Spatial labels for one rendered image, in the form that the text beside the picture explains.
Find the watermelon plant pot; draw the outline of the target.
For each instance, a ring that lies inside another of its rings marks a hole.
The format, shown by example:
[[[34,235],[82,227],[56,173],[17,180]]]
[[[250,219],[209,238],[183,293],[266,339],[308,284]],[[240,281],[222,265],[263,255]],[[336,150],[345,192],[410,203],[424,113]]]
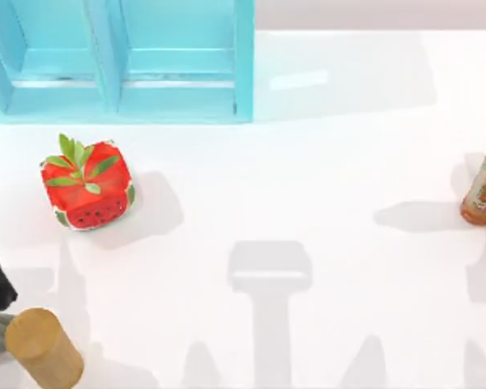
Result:
[[[64,134],[61,153],[40,164],[53,213],[73,230],[91,230],[118,220],[134,205],[136,189],[120,149],[112,140],[83,145]]]

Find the light blue rack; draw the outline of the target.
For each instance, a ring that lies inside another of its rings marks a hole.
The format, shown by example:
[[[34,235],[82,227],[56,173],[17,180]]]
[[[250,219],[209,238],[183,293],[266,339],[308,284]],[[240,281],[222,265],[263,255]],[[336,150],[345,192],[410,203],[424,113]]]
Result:
[[[0,123],[243,123],[255,0],[0,0]]]

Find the wooden cylinder cup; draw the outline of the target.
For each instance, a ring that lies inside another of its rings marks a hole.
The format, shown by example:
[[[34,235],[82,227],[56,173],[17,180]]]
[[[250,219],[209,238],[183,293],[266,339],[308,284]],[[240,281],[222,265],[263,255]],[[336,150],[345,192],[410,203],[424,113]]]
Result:
[[[6,327],[5,345],[41,389],[72,389],[83,375],[82,355],[45,308],[16,315]]]

